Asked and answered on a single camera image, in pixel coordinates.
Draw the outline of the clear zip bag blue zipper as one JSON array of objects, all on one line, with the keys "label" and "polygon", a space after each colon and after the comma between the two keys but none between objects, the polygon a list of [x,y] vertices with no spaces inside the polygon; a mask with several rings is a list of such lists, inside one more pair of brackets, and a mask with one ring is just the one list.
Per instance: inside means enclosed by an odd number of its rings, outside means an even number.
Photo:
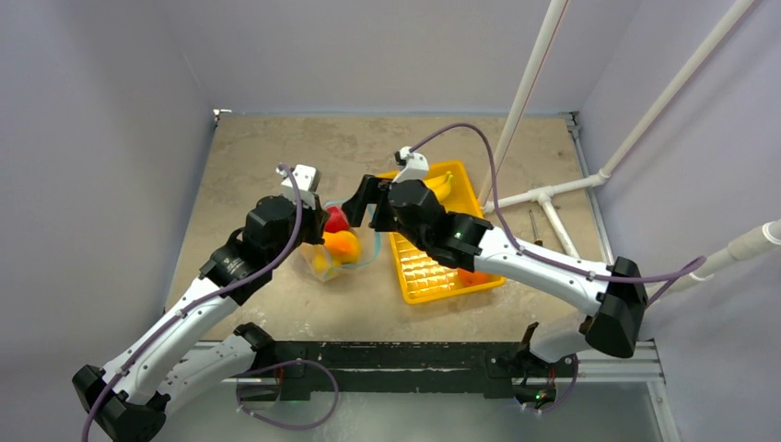
[{"label": "clear zip bag blue zipper", "polygon": [[[327,207],[332,205],[338,205],[341,207],[342,203],[343,201],[330,201],[324,205],[324,208],[326,210]],[[380,234],[374,233],[373,231],[364,229],[362,227],[351,227],[350,231],[357,235],[362,247],[362,254],[357,263],[339,264],[331,257],[329,252],[326,250],[324,243],[320,245],[302,244],[294,253],[294,269],[312,280],[327,283],[333,279],[336,279],[337,277],[343,275],[347,276],[350,273],[356,273],[360,267],[367,266],[372,263],[379,256],[379,249],[381,246]],[[312,273],[309,262],[316,254],[330,256],[333,269],[331,278],[329,280],[323,281]]]}]

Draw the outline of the yellow lemon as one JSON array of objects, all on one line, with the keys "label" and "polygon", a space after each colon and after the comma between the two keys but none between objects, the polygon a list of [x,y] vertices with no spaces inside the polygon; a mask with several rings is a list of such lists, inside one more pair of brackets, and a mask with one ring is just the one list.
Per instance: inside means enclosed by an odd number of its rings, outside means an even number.
[{"label": "yellow lemon", "polygon": [[316,254],[310,262],[312,273],[323,281],[329,280],[332,274],[332,260],[329,255]]}]

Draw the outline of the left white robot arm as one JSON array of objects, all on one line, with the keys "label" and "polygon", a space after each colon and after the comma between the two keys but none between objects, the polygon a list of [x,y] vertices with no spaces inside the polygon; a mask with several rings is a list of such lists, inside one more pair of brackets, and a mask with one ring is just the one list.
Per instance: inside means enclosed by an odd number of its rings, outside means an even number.
[{"label": "left white robot arm", "polygon": [[267,285],[297,246],[321,244],[327,217],[312,191],[263,197],[141,338],[103,366],[85,365],[74,374],[87,412],[81,440],[98,425],[112,441],[149,441],[175,412],[223,379],[247,372],[261,377],[280,367],[276,341],[252,322],[209,351],[187,354]]}]

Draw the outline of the yellow banana bunch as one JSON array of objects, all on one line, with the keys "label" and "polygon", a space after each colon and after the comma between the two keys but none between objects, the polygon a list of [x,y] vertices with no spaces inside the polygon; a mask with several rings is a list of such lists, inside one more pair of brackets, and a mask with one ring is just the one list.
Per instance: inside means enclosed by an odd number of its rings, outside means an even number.
[{"label": "yellow banana bunch", "polygon": [[424,185],[431,190],[440,203],[443,203],[452,192],[454,176],[450,170],[431,179],[424,180]]}]

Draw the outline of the red apple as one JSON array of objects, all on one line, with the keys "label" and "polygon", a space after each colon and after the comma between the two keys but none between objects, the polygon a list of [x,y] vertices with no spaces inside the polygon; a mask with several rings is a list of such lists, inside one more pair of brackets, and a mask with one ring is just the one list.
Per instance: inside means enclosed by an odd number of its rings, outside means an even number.
[{"label": "red apple", "polygon": [[351,229],[350,223],[347,220],[346,214],[342,208],[338,205],[332,205],[326,208],[329,215],[325,224],[325,231],[327,233],[337,233],[340,231],[348,231]]}]

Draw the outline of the orange yellow mango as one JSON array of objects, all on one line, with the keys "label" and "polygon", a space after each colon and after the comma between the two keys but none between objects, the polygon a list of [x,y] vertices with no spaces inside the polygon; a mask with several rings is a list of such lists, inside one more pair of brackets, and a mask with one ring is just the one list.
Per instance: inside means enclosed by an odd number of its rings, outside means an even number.
[{"label": "orange yellow mango", "polygon": [[350,230],[324,233],[324,246],[339,264],[357,263],[362,254],[361,243]]}]

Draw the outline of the orange fruit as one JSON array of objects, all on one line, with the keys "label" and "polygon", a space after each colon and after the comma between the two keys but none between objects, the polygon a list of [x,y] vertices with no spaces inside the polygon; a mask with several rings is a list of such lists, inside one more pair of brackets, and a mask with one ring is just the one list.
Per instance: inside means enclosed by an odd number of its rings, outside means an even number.
[{"label": "orange fruit", "polygon": [[457,276],[460,283],[464,287],[471,287],[476,285],[484,285],[491,281],[492,276],[488,273],[482,272],[470,272],[463,269],[457,271]]}]

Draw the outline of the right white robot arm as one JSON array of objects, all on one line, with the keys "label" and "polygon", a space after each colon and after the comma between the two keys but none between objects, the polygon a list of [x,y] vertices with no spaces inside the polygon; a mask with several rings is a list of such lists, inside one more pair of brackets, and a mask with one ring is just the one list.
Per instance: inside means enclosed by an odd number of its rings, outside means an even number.
[{"label": "right white robot arm", "polygon": [[476,215],[452,212],[421,180],[394,183],[373,175],[361,180],[342,206],[349,224],[402,235],[442,266],[488,273],[541,290],[576,308],[583,320],[552,335],[534,335],[517,350],[519,367],[538,375],[580,344],[617,358],[635,353],[648,304],[638,265],[579,260],[515,238]]}]

